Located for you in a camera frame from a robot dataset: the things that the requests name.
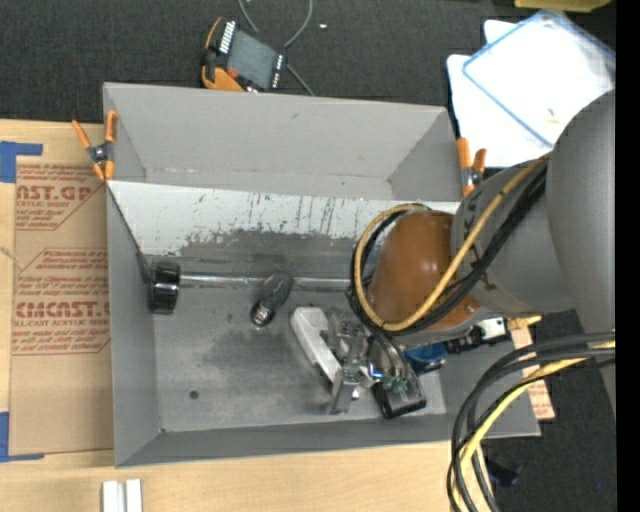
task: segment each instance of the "black cable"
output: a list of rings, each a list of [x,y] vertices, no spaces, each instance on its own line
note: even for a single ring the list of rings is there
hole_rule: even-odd
[[[543,361],[557,361],[557,360],[562,360],[562,359],[570,359],[570,358],[579,358],[579,357],[591,357],[594,354],[598,354],[598,355],[615,355],[615,350],[607,350],[607,349],[600,349],[600,350],[594,350],[594,349],[584,349],[584,347],[577,347],[577,348],[572,348],[572,349],[566,349],[566,350],[558,350],[559,347],[561,347],[563,344],[568,345],[568,346],[572,346],[576,344],[576,340],[582,338],[582,342],[585,343],[587,341],[606,341],[606,340],[611,340],[615,338],[615,334],[613,333],[598,333],[598,334],[592,334],[592,335],[579,335],[579,336],[572,336],[569,337],[567,339],[560,339],[560,340],[553,340],[550,342],[547,342],[546,344],[549,344],[549,347],[547,349],[541,348],[541,347],[524,347],[524,349],[520,349],[517,351],[512,352],[511,354],[508,354],[507,356],[505,356],[504,358],[502,358],[501,360],[497,361],[496,363],[494,363],[494,365],[492,365],[492,367],[485,372],[485,376],[483,376],[480,381],[478,382],[478,384],[476,385],[476,387],[474,388],[474,390],[471,392],[471,394],[468,396],[467,400],[465,400],[463,406],[461,407],[458,416],[456,417],[456,421],[454,424],[454,428],[453,428],[453,433],[452,433],[452,455],[454,456],[454,460],[456,457],[457,452],[459,452],[460,446],[463,446],[464,444],[466,444],[469,439],[471,438],[471,436],[473,436],[474,432],[475,432],[475,428],[473,428],[472,430],[470,430],[467,435],[465,436],[465,439],[462,442],[459,442],[459,439],[461,437],[461,431],[462,431],[462,423],[463,423],[463,419],[465,417],[468,418],[470,412],[469,411],[473,411],[475,414],[475,406],[477,405],[477,401],[479,396],[482,394],[482,392],[488,388],[490,385],[492,385],[493,383],[497,382],[498,380],[500,380],[501,378],[503,378],[505,375],[512,373],[514,371],[518,371],[527,367],[530,367],[532,365],[535,364],[539,364],[540,362]],[[532,348],[537,348],[538,352],[541,352],[537,357],[534,358],[530,358],[527,359],[525,361],[517,361],[514,362],[510,365],[505,365],[504,361],[506,359],[513,359],[513,358],[518,358],[521,357],[522,355],[525,355],[529,352],[532,351]],[[474,425],[479,425],[482,423],[482,421],[484,421],[486,419],[486,416],[488,416],[488,414],[491,414],[491,412],[495,410],[492,409],[490,412],[486,413],[483,418],[481,418],[478,421],[474,422]],[[460,471],[457,472],[458,474],[456,474],[456,480],[458,481],[458,479],[463,479],[462,474]],[[462,483],[460,485],[458,485],[458,490],[460,491],[460,495],[463,499],[465,499],[465,502],[468,500],[470,500],[470,497],[468,495],[468,491],[466,489],[466,486],[464,484],[464,482],[462,481]]]
[[[576,353],[570,353],[571,358],[578,358],[578,357],[592,357],[592,352],[593,351],[583,351],[583,352],[576,352]],[[615,355],[615,351],[607,351],[605,355]],[[556,354],[549,354],[549,355],[545,355],[541,358],[538,358],[537,360],[539,362],[541,361],[554,361],[558,359],[558,356],[560,354],[556,355]],[[601,366],[606,366],[608,364],[611,364],[612,362],[615,362],[615,358],[614,359],[608,359],[606,361],[600,362],[600,363],[594,363],[588,366],[581,366],[579,368],[573,367],[573,368],[567,368],[567,371],[575,371],[575,370],[581,370],[581,369],[586,369],[586,368],[599,368]],[[497,405],[496,407],[502,402],[502,400],[505,397],[501,397],[502,399],[498,399],[497,401]],[[487,412],[485,412],[482,416],[482,418],[475,420],[475,416],[476,416],[476,407],[477,407],[478,403],[477,401],[475,403],[473,403],[473,405],[471,406],[471,408],[469,409],[469,413],[467,414],[467,431],[468,432],[472,432],[476,430],[476,426],[481,424],[486,417],[491,414],[495,408],[492,407],[491,409],[489,409]],[[473,471],[475,473],[476,476],[476,480],[478,481],[478,485],[480,487],[480,491],[482,492],[485,500],[487,501],[487,504],[489,505],[489,509],[492,512],[498,511],[498,504],[495,501],[495,498],[493,496],[493,493],[489,487],[488,482],[485,480],[484,478],[484,471],[482,466],[480,465],[480,456],[479,454],[476,452],[473,454],[472,458],[471,458],[471,464],[473,465]]]
[[[585,341],[580,342],[578,341],[578,338],[583,338],[583,340]],[[527,347],[514,350],[513,352],[507,354],[505,357],[496,361],[491,366],[491,368],[489,368],[485,372],[485,374],[480,377],[474,389],[467,396],[465,402],[462,404],[460,410],[458,411],[458,416],[456,417],[453,427],[452,440],[454,441],[454,443],[457,443],[460,439],[462,432],[462,419],[467,416],[472,404],[478,400],[479,396],[484,392],[484,390],[486,390],[489,386],[499,381],[506,375],[513,373],[514,371],[523,370],[533,365],[538,365],[540,364],[540,362],[557,361],[560,359],[573,357],[584,357],[585,354],[593,355],[593,349],[591,349],[592,352],[588,352],[588,350],[590,349],[585,349],[584,343],[603,342],[613,339],[615,339],[615,333],[610,332],[582,334],[570,336],[567,338],[550,340],[543,344],[548,345],[548,347],[546,348],[544,346],[529,345]],[[505,360],[512,358],[517,359],[534,351],[537,352],[535,357],[527,358],[523,361],[512,361],[510,362],[510,364],[504,364]]]
[[[585,369],[585,370],[586,369],[590,369],[591,370],[591,369],[595,369],[595,368],[602,368],[602,367],[608,366],[610,364],[614,364],[615,362],[616,362],[616,360],[615,360],[615,357],[614,357],[614,358],[607,359],[605,361],[595,362],[593,364],[589,364],[589,365],[585,365],[585,366],[567,368],[565,373],[569,373],[569,372],[577,371],[577,370],[583,370],[583,369]],[[469,415],[467,416],[467,420],[472,419],[473,417],[475,417],[475,405],[469,411]],[[473,465],[473,472],[475,473],[476,480],[478,481],[478,485],[480,487],[480,490],[481,490],[485,500],[487,501],[487,504],[489,505],[489,509],[491,510],[491,512],[500,512],[499,507],[498,507],[498,503],[496,502],[496,500],[495,500],[495,498],[493,496],[493,492],[490,489],[489,483],[485,479],[485,472],[484,472],[482,466],[480,465],[480,456],[479,456],[479,454],[477,452],[473,454],[473,457],[471,458],[471,464]]]
[[[465,445],[470,438],[475,434],[475,431],[477,430],[477,426],[480,425],[485,419],[486,417],[491,414],[494,410],[495,407],[490,408],[479,420],[475,421],[473,423],[473,427],[472,430],[468,431],[467,434],[465,435],[465,438],[463,441],[458,442],[457,439],[459,439],[460,434],[459,432],[462,430],[462,419],[464,418],[464,416],[466,416],[466,414],[468,414],[468,412],[466,414],[462,414],[463,411],[465,411],[465,409],[470,409],[472,408],[473,405],[477,404],[477,400],[479,398],[479,396],[482,394],[482,392],[484,392],[488,387],[490,387],[491,385],[493,385],[495,382],[499,381],[500,379],[504,378],[506,375],[513,373],[515,371],[520,371],[526,368],[530,368],[531,366],[534,365],[538,365],[540,362],[553,362],[553,361],[559,361],[562,359],[574,359],[574,358],[585,358],[585,357],[593,357],[594,355],[600,355],[600,356],[614,356],[615,355],[615,350],[609,350],[609,349],[600,349],[597,351],[597,354],[594,354],[594,350],[570,350],[570,351],[563,351],[563,352],[558,352],[554,355],[552,355],[551,357],[542,357],[542,358],[532,358],[532,359],[527,359],[526,361],[518,361],[516,363],[513,363],[512,365],[503,368],[501,372],[498,372],[497,374],[494,374],[494,376],[490,377],[489,379],[482,381],[478,387],[476,387],[476,389],[472,392],[472,395],[474,397],[474,399],[468,403],[468,405],[465,403],[465,405],[463,405],[463,408],[461,409],[458,418],[456,419],[456,426],[454,427],[454,435],[455,432],[457,432],[457,435],[454,437],[452,436],[452,442],[454,439],[456,439],[456,443],[457,445]],[[502,402],[505,398],[506,395],[508,395],[511,391],[513,391],[513,388],[510,389],[509,391],[507,391],[506,393],[504,393],[500,399],[498,399],[499,402]],[[462,472],[461,471],[457,471],[456,472],[456,481],[458,481],[458,479],[462,479],[463,480],[463,476],[462,476]],[[468,495],[468,490],[464,484],[464,482],[462,482],[461,485],[458,485],[458,490],[460,491],[460,495],[463,497],[463,499],[465,499],[465,497],[468,497],[468,499],[470,500],[471,498]],[[470,508],[470,512],[475,512],[475,509]]]
[[[602,355],[602,354],[600,354],[600,352],[604,352],[604,351],[605,351],[605,350],[599,350],[599,351],[598,351],[598,355]],[[615,354],[615,350],[613,350],[613,351],[608,351],[608,350],[607,350],[606,352],[607,352],[607,353],[613,352],[613,353]],[[586,369],[602,368],[602,367],[604,367],[604,366],[608,366],[608,365],[610,365],[610,364],[614,364],[614,363],[615,363],[615,357],[612,357],[612,358],[607,359],[607,360],[605,360],[605,361],[595,362],[595,363],[593,363],[593,364],[583,364],[582,366],[579,366],[579,367],[567,367],[567,368],[564,368],[564,369],[562,369],[562,370],[560,370],[560,371],[558,371],[558,372],[556,372],[556,373],[557,373],[557,374],[560,374],[560,373],[563,373],[563,374],[564,374],[564,373],[574,372],[574,371],[577,371],[577,370],[586,370]],[[540,377],[536,377],[535,379],[529,380],[529,381],[524,382],[524,383],[520,383],[520,384],[518,384],[518,385],[516,385],[516,386],[512,387],[509,391],[505,392],[505,393],[504,393],[504,394],[503,394],[499,399],[497,399],[497,400],[496,400],[496,401],[491,405],[491,407],[490,407],[490,408],[489,408],[489,409],[488,409],[488,410],[483,414],[482,418],[480,418],[480,419],[476,422],[475,427],[478,427],[480,424],[482,424],[482,422],[483,422],[483,421],[484,421],[484,420],[485,420],[485,419],[486,419],[490,414],[492,414],[492,413],[495,411],[495,409],[496,409],[497,407],[499,407],[499,406],[500,406],[500,404],[501,404],[501,403],[502,403],[502,402],[503,402],[503,401],[504,401],[504,400],[505,400],[505,399],[506,399],[506,398],[507,398],[511,393],[513,393],[516,389],[518,389],[518,388],[519,388],[519,387],[521,387],[521,386],[529,385],[530,383],[536,382],[536,381],[538,381],[538,380],[542,380],[542,379],[544,379],[544,378],[546,378],[546,377],[548,377],[548,376],[540,376]],[[452,483],[452,481],[451,481],[451,476],[452,476],[453,474],[456,474],[456,475],[457,475],[457,476],[456,476],[456,482],[458,483],[457,487],[458,487],[458,490],[460,491],[460,496],[463,498],[463,500],[465,500],[465,505],[467,505],[467,507],[469,508],[469,511],[470,511],[470,512],[475,512],[475,511],[476,511],[476,509],[475,509],[475,506],[472,504],[472,500],[471,500],[471,497],[470,497],[470,495],[469,495],[469,493],[468,493],[468,489],[466,488],[466,484],[464,483],[464,476],[462,475],[462,472],[461,472],[461,467],[460,467],[460,462],[461,462],[461,461],[460,461],[460,459],[459,459],[459,455],[460,455],[460,452],[461,452],[461,450],[463,449],[463,447],[464,447],[464,446],[466,445],[466,443],[470,440],[470,438],[471,438],[471,436],[473,435],[473,433],[475,432],[475,430],[476,430],[476,428],[474,428],[474,431],[473,431],[473,432],[470,432],[470,433],[465,437],[465,440],[464,440],[463,442],[461,442],[461,443],[458,445],[458,447],[456,448],[456,450],[454,450],[454,457],[455,457],[455,458],[452,460],[452,463],[451,463],[451,464],[450,464],[450,466],[449,466],[449,472],[447,473],[447,494],[449,495],[449,497],[450,497],[450,499],[451,499],[452,494],[451,494],[451,492],[450,492],[450,491],[452,490],[452,488],[451,488],[451,487],[452,487],[452,485],[453,485],[453,483]],[[454,463],[457,465],[457,471],[455,471],[455,468],[454,468],[454,471],[453,471],[453,473],[452,473],[452,469],[451,469],[451,468],[452,468],[452,465],[453,465]],[[479,484],[479,486],[480,486],[480,488],[481,488],[481,490],[482,490],[482,493],[483,493],[483,495],[484,495],[484,497],[485,497],[485,499],[486,499],[486,501],[487,501],[487,505],[489,506],[489,509],[490,509],[492,512],[500,512],[499,507],[498,507],[498,505],[497,505],[497,503],[496,503],[496,501],[495,501],[495,498],[493,497],[492,491],[490,490],[489,485],[488,485],[488,483],[487,483],[487,482],[486,482],[486,480],[485,480],[485,474],[484,474],[484,471],[483,471],[482,466],[480,465],[480,461],[479,461],[479,457],[478,457],[477,452],[476,452],[476,453],[474,453],[474,455],[473,455],[473,458],[472,458],[472,464],[473,464],[473,469],[474,469],[475,477],[476,477],[476,479],[477,479],[477,481],[478,481],[478,484]]]
[[[249,16],[249,13],[247,12],[247,9],[244,5],[243,0],[237,0],[237,3],[238,3],[238,6],[240,7],[240,10],[242,11],[242,15],[244,16],[244,19],[247,21],[249,26],[253,29],[254,32],[260,32],[260,29],[258,28],[258,26],[253,22],[253,20],[251,19],[251,16]],[[307,10],[307,17],[305,18],[302,25],[300,25],[300,28],[296,30],[296,32],[293,34],[293,36],[291,36],[289,40],[286,43],[284,43],[285,49],[289,49],[293,45],[293,43],[295,43],[298,40],[300,35],[305,31],[305,29],[309,25],[309,20],[311,19],[312,14],[313,14],[313,0],[309,0],[309,9]],[[293,75],[293,77],[298,81],[298,83],[302,86],[302,88],[307,92],[307,94],[309,94],[309,96],[315,96],[315,93],[311,90],[311,87],[307,85],[307,83],[302,79],[300,74],[293,68],[293,66],[291,66],[291,64],[287,64],[287,69]]]
[[[612,355],[612,354],[615,355],[615,350],[601,349],[601,350],[597,351],[597,355],[599,355],[599,356],[601,356],[601,355]],[[573,357],[577,357],[577,354],[575,354],[575,353],[571,353],[571,355]],[[572,370],[586,369],[586,368],[590,368],[591,366],[598,367],[598,366],[600,366],[602,364],[611,364],[614,361],[615,361],[615,358],[606,361],[606,363],[597,363],[595,365],[582,366],[582,367],[579,367],[579,368],[575,368],[575,367],[574,368],[564,368],[564,369],[558,371],[557,373],[559,374],[559,373],[564,373],[564,372],[572,371]],[[450,493],[450,491],[452,491],[452,488],[450,488],[452,486],[451,476],[453,476],[453,474],[455,474],[458,491],[460,492],[460,496],[465,501],[465,505],[467,505],[467,507],[469,508],[469,512],[476,512],[477,509],[473,505],[471,497],[470,497],[469,492],[468,492],[468,489],[467,489],[467,487],[466,487],[466,485],[464,483],[464,477],[462,475],[461,468],[460,468],[460,459],[459,459],[460,451],[469,442],[471,437],[474,435],[475,431],[477,430],[477,427],[480,424],[482,424],[482,422],[485,421],[486,418],[495,411],[495,409],[500,405],[500,403],[502,403],[507,398],[507,396],[509,396],[511,393],[513,393],[516,389],[518,389],[518,388],[520,388],[522,386],[526,386],[531,382],[535,382],[537,380],[541,380],[541,379],[543,379],[545,377],[546,376],[536,377],[535,379],[531,379],[531,380],[526,381],[526,382],[520,382],[517,385],[513,386],[511,389],[509,389],[507,392],[505,392],[503,395],[501,395],[501,397],[492,404],[492,406],[485,412],[485,414],[483,414],[482,418],[480,418],[475,423],[475,428],[471,432],[467,433],[467,435],[465,436],[464,440],[462,440],[461,442],[457,443],[457,445],[452,446],[452,448],[453,448],[453,450],[452,450],[452,462],[451,462],[451,464],[449,466],[449,472],[448,472],[448,475],[447,475],[447,492],[449,494],[450,499],[452,499],[452,494]],[[459,508],[455,506],[455,504],[453,502],[453,499],[452,499],[452,505],[454,505],[454,508],[456,508],[456,510],[459,510]]]

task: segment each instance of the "cable bundle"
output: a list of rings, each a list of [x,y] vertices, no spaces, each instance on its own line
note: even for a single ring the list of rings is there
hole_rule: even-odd
[[[615,333],[568,336],[530,345],[507,354],[480,378],[467,397],[456,418],[451,438],[451,464],[447,473],[447,493],[456,512],[477,512],[465,481],[465,473],[473,466],[484,499],[492,512],[499,512],[489,484],[480,465],[480,442],[504,410],[531,384],[549,375],[576,369],[601,367],[615,363]],[[476,417],[479,397],[492,384],[514,372],[542,364],[503,393],[482,415]]]

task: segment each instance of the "black carpet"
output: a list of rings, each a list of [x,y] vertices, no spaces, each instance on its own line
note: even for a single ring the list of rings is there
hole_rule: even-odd
[[[279,46],[308,4],[246,5],[259,37]],[[533,13],[508,0],[316,0],[289,62],[318,96],[450,107],[447,57],[478,50],[487,19],[517,22]],[[105,81],[200,87],[202,47],[222,15],[242,21],[235,0],[0,0],[0,117],[102,122]],[[569,17],[615,50],[615,0]],[[305,91],[288,74],[282,94]],[[566,312],[546,316],[534,334],[540,341],[579,330]],[[505,512],[611,512],[616,423],[600,374],[574,372],[548,384],[558,417],[542,425],[541,438],[486,445],[496,460],[522,465],[515,486],[497,489],[498,501]]]

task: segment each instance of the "cardboard sheet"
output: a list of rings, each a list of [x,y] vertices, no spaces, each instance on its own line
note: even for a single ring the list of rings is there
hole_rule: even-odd
[[[101,125],[85,129],[103,141]],[[2,204],[4,215],[13,197],[9,454],[111,448],[104,185],[70,123],[2,120],[0,140],[42,145],[40,155],[18,154]]]

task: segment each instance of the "small metal part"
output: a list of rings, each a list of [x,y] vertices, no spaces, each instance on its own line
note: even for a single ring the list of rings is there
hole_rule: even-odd
[[[251,321],[258,327],[264,327],[269,324],[276,312],[268,308],[263,302],[256,302],[251,308]]]
[[[285,272],[276,272],[263,285],[262,296],[251,308],[251,321],[258,327],[269,324],[282,306],[293,287],[293,277]]]
[[[151,311],[170,315],[178,302],[180,292],[180,265],[161,261],[151,269],[152,281],[149,287]]]
[[[357,392],[358,387],[356,371],[343,367],[336,372],[331,387],[331,414],[349,412],[354,393]]]

